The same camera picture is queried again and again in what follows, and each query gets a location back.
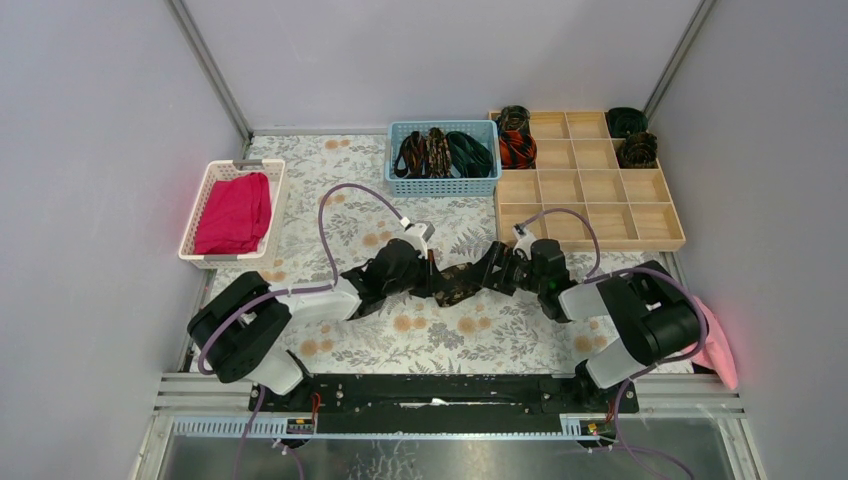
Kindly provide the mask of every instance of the blue plastic basket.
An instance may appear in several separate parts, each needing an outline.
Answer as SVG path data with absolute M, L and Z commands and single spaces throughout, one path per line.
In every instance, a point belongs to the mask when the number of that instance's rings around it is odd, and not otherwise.
M 490 152 L 494 168 L 486 178 L 418 178 L 403 179 L 395 175 L 392 162 L 397 158 L 403 139 L 414 131 L 427 135 L 431 128 L 443 132 L 462 132 L 480 142 Z M 501 150 L 498 128 L 491 120 L 442 120 L 434 122 L 394 122 L 389 125 L 389 144 L 386 159 L 386 181 L 395 197 L 488 197 L 494 194 L 501 178 Z

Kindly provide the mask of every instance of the metal floor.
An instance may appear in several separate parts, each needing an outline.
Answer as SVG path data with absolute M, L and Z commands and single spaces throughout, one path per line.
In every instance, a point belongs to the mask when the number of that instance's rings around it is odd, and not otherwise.
M 677 457 L 696 478 L 733 478 L 717 425 L 707 419 L 622 420 L 632 446 Z M 163 480 L 229 480 L 238 439 L 175 437 Z M 626 452 L 592 454 L 575 442 L 546 440 L 312 440 L 297 450 L 307 479 L 650 479 Z M 681 470 L 653 457 L 652 468 L 672 479 Z M 295 461 L 268 440 L 245 445 L 240 478 L 297 479 Z

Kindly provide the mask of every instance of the floral tablecloth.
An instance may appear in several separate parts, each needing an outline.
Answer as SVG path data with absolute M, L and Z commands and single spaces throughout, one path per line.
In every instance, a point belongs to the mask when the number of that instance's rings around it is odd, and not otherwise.
M 410 220 L 432 222 L 436 232 L 428 245 L 440 268 L 477 260 L 495 239 L 490 197 L 392 198 L 383 180 L 385 142 L 382 135 L 254 139 L 250 158 L 282 158 L 291 178 L 278 258 L 273 268 L 260 272 L 273 288 L 330 278 L 318 236 L 318 204 L 341 182 L 374 188 Z M 340 271 L 361 265 L 401 232 L 384 205 L 358 190 L 334 194 L 324 214 Z M 593 255 L 568 254 L 572 274 L 582 278 Z M 604 253 L 601 271 L 651 259 L 662 261 L 650 252 Z M 211 295 L 241 273 L 219 270 Z M 450 308 L 403 294 L 389 298 L 378 313 L 356 321 L 295 319 L 275 348 L 292 350 L 310 371 L 320 373 L 571 373 L 577 363 L 616 337 L 608 317 L 557 324 L 545 317 L 533 294 L 516 292 L 508 297 L 481 291 Z M 195 362 L 191 370 L 197 371 Z M 663 365 L 659 371 L 691 372 L 691 364 Z

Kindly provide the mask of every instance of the white plastic basket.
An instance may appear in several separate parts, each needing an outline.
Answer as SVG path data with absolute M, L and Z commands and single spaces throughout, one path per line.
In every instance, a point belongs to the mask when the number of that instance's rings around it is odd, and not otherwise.
M 256 172 L 268 176 L 271 190 L 271 224 L 268 226 L 268 233 L 259 242 L 259 248 L 255 252 L 239 255 L 196 255 L 194 253 L 194 235 L 197 232 L 197 224 L 200 223 L 203 210 L 206 208 L 206 202 L 209 200 L 209 194 L 212 192 L 212 186 L 217 181 L 233 180 Z M 286 177 L 286 162 L 284 160 L 265 158 L 262 160 L 217 160 L 210 163 L 206 166 L 203 183 L 200 186 L 200 191 L 197 192 L 197 198 L 194 200 L 191 219 L 186 226 L 180 245 L 179 257 L 193 263 L 197 268 L 257 269 L 273 266 L 288 197 L 288 178 Z

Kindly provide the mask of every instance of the pink cloth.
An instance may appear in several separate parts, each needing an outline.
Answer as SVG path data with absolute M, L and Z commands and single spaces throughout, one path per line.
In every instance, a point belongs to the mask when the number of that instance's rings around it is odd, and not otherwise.
M 265 174 L 215 182 L 197 225 L 194 253 L 255 252 L 270 224 L 271 192 Z
M 730 352 L 730 345 L 727 343 L 727 337 L 724 336 L 724 330 L 718 323 L 718 317 L 704 305 L 704 302 L 698 297 L 695 297 L 695 301 L 698 302 L 698 306 L 704 312 L 707 324 L 710 326 L 710 333 L 707 335 L 706 346 L 692 357 L 692 362 L 715 370 L 727 388 L 735 390 L 739 386 L 739 377 L 736 375 L 736 363 L 733 361 L 733 353 Z M 692 345 L 684 349 L 683 352 L 691 352 L 694 349 L 695 345 Z

